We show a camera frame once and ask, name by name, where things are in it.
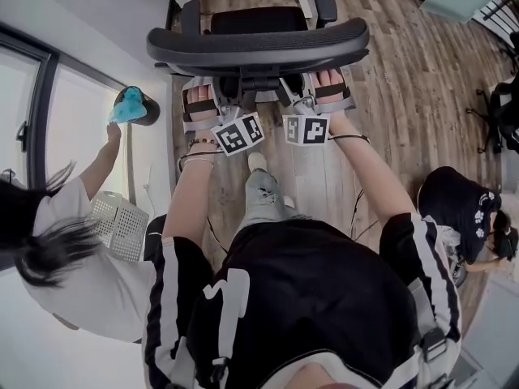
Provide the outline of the person's left hand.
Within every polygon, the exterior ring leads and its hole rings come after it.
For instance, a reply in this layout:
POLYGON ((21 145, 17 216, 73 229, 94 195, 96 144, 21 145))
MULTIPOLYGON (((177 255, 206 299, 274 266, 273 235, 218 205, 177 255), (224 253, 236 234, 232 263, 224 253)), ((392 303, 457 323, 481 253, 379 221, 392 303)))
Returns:
POLYGON ((187 105, 192 122, 205 121, 218 115, 209 85, 190 88, 187 91, 187 105))

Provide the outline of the white perforated basket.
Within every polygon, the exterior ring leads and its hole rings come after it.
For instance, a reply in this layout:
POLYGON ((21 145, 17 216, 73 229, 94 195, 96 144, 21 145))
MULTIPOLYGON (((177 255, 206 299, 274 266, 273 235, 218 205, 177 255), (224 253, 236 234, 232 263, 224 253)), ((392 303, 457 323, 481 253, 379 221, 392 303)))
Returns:
POLYGON ((121 194, 100 191, 92 200, 92 216, 97 220, 97 235, 109 252, 127 262, 139 262, 149 214, 121 194))

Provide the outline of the black office chair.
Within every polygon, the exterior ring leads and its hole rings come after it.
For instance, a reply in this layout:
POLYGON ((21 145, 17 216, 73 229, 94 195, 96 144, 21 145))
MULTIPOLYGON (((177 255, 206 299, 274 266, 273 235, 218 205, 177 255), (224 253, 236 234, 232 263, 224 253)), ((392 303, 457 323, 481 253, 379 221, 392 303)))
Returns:
POLYGON ((180 12, 180 32, 154 28, 147 51, 173 75, 240 78, 244 92, 274 92, 279 100, 280 77, 339 70, 369 53, 364 19, 340 24, 335 0, 314 3, 313 29, 298 7, 272 6, 216 13, 203 32, 192 0, 180 12))

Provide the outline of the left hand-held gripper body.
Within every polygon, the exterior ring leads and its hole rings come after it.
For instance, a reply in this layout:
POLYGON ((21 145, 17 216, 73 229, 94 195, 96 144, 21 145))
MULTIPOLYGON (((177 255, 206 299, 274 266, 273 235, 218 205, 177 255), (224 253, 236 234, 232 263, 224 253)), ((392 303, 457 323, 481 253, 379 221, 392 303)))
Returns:
POLYGON ((215 118, 200 122, 190 120, 187 91, 203 85, 209 85, 212 90, 212 78, 194 77, 182 88, 182 124, 187 141, 194 140, 197 132, 210 130, 218 146, 227 156, 244 152, 262 142, 264 131, 255 107, 255 94, 244 92, 245 109, 240 109, 234 104, 236 79, 226 79, 224 93, 227 97, 227 105, 222 105, 220 108, 215 106, 218 112, 215 118))

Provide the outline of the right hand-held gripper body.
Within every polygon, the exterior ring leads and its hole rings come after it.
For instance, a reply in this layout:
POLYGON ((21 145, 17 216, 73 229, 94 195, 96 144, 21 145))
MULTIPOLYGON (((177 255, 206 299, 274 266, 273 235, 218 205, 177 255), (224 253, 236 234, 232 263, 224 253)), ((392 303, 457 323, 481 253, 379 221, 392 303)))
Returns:
POLYGON ((302 96, 302 74, 284 77, 290 89, 300 96, 293 106, 284 106, 289 115, 283 117, 285 141, 288 144, 325 144, 328 141, 330 118, 334 113, 347 113, 355 108, 346 83, 315 89, 315 99, 302 96), (318 104, 317 98, 343 91, 344 99, 330 104, 318 104))

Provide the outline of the person's left forearm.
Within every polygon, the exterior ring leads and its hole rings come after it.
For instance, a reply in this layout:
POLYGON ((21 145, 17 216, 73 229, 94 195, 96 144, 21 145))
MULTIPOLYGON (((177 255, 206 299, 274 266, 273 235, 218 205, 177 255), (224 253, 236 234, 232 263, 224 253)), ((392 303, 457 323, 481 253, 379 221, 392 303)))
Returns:
MULTIPOLYGON (((197 132, 195 139, 199 142, 194 143, 189 152, 217 150, 210 130, 197 132)), ((202 246, 213 166, 200 161, 185 165, 165 218, 163 237, 184 237, 202 246)))

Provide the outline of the person's black striped shirt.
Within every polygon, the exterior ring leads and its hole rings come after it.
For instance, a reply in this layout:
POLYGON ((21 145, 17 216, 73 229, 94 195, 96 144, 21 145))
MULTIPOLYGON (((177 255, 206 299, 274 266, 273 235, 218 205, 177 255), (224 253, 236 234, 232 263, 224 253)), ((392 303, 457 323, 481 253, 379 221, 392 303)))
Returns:
POLYGON ((401 214, 378 251, 318 220, 253 224, 213 272, 163 240, 144 328, 148 389, 282 389, 304 365, 358 389, 451 389, 461 308, 432 219, 401 214))

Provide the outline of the thin silver bangle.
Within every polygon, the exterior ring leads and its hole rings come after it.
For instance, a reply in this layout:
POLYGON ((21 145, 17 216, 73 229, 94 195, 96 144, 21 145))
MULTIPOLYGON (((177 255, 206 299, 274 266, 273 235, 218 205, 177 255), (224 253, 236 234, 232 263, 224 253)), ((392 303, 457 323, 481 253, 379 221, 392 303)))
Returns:
POLYGON ((214 165, 215 156, 221 155, 223 153, 224 152, 219 148, 214 151, 188 152, 178 159, 178 171, 181 173, 185 165, 191 162, 208 162, 209 164, 214 165))

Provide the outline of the person's right hand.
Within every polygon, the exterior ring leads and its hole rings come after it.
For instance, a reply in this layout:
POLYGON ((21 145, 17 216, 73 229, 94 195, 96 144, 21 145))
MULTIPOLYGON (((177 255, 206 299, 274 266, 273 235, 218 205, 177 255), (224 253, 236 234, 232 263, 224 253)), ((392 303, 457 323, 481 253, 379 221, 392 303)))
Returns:
MULTIPOLYGON (((337 70, 326 70, 314 73, 312 76, 313 85, 315 88, 324 88, 338 84, 344 84, 344 78, 337 70)), ((343 91, 331 96, 322 96, 317 98, 318 104, 330 104, 343 100, 343 91)))

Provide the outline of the person's right forearm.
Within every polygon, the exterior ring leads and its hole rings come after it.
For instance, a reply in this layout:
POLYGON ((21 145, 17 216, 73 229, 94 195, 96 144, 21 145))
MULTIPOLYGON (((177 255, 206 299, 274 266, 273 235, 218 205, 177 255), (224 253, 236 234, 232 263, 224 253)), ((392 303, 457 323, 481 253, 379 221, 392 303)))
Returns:
MULTIPOLYGON (((329 132, 330 135, 360 135, 344 113, 331 115, 329 132)), ((368 203, 382 225, 393 216, 415 213, 405 187, 370 144, 361 139, 339 139, 336 143, 350 162, 368 203)))

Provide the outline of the black metal rack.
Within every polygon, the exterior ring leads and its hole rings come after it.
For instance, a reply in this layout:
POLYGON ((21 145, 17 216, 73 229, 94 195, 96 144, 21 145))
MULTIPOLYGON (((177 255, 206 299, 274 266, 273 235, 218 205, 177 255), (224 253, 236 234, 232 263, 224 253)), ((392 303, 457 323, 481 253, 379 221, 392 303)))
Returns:
POLYGON ((472 19, 514 49, 519 44, 519 0, 490 0, 472 19))

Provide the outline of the black swivel chair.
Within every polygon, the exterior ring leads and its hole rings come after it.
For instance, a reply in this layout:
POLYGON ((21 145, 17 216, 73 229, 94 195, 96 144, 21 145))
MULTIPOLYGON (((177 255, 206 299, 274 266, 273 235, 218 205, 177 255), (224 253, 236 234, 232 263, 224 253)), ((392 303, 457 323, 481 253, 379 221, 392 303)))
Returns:
POLYGON ((513 48, 500 49, 513 62, 513 79, 510 82, 498 83, 490 96, 482 89, 476 90, 476 95, 484 100, 487 113, 468 108, 465 112, 481 118, 487 124, 487 137, 478 154, 487 151, 489 144, 495 154, 500 154, 503 143, 508 150, 519 154, 519 32, 510 34, 513 48))

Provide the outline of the black wrist band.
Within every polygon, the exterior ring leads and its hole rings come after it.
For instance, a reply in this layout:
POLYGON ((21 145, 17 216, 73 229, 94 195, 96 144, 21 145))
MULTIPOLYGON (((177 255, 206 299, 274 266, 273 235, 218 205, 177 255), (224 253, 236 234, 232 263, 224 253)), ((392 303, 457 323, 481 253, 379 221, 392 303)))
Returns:
POLYGON ((367 142, 368 144, 371 144, 371 141, 365 135, 357 135, 357 134, 352 134, 352 135, 331 135, 331 136, 328 137, 328 140, 333 140, 333 141, 337 141, 339 139, 361 139, 361 140, 367 142))

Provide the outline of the black framed window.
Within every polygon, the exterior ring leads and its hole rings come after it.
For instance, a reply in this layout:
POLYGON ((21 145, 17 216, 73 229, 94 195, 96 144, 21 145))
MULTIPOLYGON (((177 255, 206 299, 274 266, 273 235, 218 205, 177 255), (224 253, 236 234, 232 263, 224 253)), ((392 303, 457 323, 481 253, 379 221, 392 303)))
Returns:
POLYGON ((68 164, 79 175, 105 145, 123 85, 0 23, 0 172, 41 187, 68 164))

